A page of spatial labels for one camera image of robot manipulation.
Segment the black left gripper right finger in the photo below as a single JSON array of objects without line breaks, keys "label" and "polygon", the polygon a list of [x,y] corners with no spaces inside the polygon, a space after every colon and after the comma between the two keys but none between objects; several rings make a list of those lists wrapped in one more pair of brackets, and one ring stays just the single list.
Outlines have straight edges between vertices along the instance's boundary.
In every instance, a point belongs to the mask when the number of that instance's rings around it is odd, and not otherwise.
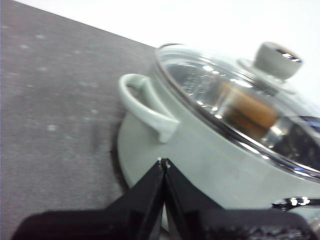
[{"label": "black left gripper right finger", "polygon": [[316,240],[302,216],[276,208],[226,209],[204,194],[166,158],[165,207],[171,233],[181,240]]}]

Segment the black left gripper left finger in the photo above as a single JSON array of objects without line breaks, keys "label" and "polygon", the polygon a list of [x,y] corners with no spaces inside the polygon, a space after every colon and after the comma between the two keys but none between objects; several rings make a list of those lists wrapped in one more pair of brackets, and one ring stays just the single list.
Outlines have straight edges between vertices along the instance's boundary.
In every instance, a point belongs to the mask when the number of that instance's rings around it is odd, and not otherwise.
[{"label": "black left gripper left finger", "polygon": [[106,208],[58,210],[25,218],[14,240],[147,240],[159,229],[164,205],[161,160]]}]

